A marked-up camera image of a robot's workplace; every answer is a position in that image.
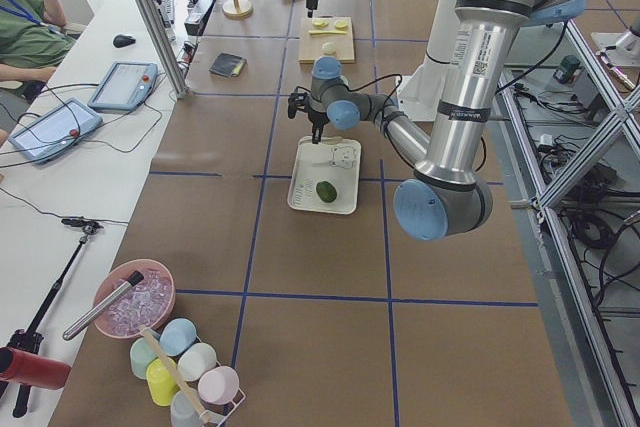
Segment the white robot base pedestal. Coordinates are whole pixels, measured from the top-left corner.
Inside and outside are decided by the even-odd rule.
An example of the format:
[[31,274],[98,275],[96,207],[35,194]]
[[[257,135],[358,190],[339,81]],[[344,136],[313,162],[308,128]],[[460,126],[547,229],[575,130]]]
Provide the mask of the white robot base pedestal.
[[398,89],[400,108],[414,121],[434,121],[460,21],[457,0],[438,0],[423,63]]

